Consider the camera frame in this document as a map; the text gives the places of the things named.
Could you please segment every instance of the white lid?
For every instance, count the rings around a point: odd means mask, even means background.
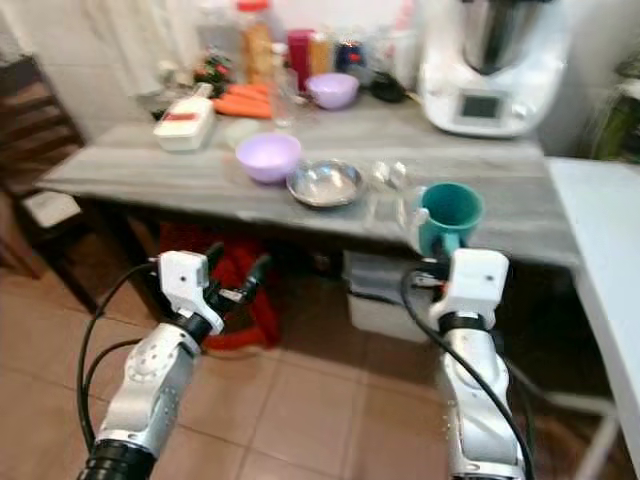
[[[193,114],[190,120],[167,120],[168,114]],[[206,125],[207,117],[213,115],[211,100],[202,97],[187,97],[173,103],[163,118],[156,124],[153,133],[157,137],[193,137]]]
[[[286,55],[289,53],[289,47],[286,43],[272,43],[271,52],[276,55]]]

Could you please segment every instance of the carrot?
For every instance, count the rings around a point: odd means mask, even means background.
[[[271,106],[264,102],[252,102],[242,99],[238,101],[235,96],[218,98],[213,101],[213,106],[218,113],[235,117],[271,118]]]
[[[251,88],[253,88],[256,92],[260,92],[264,95],[269,95],[269,87],[266,85],[263,85],[261,83],[255,83],[253,85],[249,85]]]
[[[269,104],[268,99],[260,99],[255,100],[253,98],[243,97],[242,95],[238,95],[235,93],[223,93],[220,96],[221,100],[230,100],[234,103],[260,103],[260,104]]]
[[[250,98],[260,102],[268,102],[269,98],[267,92],[261,92],[253,88],[253,85],[231,85],[227,90],[230,95],[237,95],[239,97]]]

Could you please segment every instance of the wooden table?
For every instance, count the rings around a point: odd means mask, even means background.
[[[186,154],[161,150],[149,124],[124,124],[49,172],[38,186],[73,195],[127,266],[147,259],[126,221],[136,214],[306,246],[412,255],[396,220],[397,193],[371,185],[347,207],[306,208],[283,186],[260,186],[246,176],[224,142],[230,122],[219,117],[208,145]],[[413,102],[389,106],[370,98],[342,112],[307,115],[296,123],[294,134],[305,159],[339,158],[359,167],[366,178],[375,161],[400,161],[412,185],[452,180],[476,188],[486,215],[471,246],[569,268],[580,262],[534,140],[447,135],[431,126]],[[136,287],[155,312],[158,306],[166,309],[154,285],[138,281]]]

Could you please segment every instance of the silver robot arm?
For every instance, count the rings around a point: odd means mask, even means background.
[[[502,298],[507,258],[488,250],[460,249],[452,257],[443,298],[429,311],[429,326],[471,364],[505,406],[507,368],[489,330]],[[491,399],[449,354],[441,357],[440,387],[447,401],[449,471],[455,479],[522,479],[522,452]]]
[[[210,268],[221,255],[219,244],[206,256],[176,251],[159,256],[160,286],[176,315],[129,354],[124,380],[80,480],[143,480],[151,475],[173,430],[200,345],[209,334],[220,333],[226,313],[253,300],[269,264],[262,257],[242,287],[227,290],[209,284]]]

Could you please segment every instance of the kitchen appliance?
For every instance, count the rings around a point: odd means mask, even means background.
[[[427,118],[461,135],[535,128],[558,91],[569,30],[562,0],[426,2],[419,94]]]

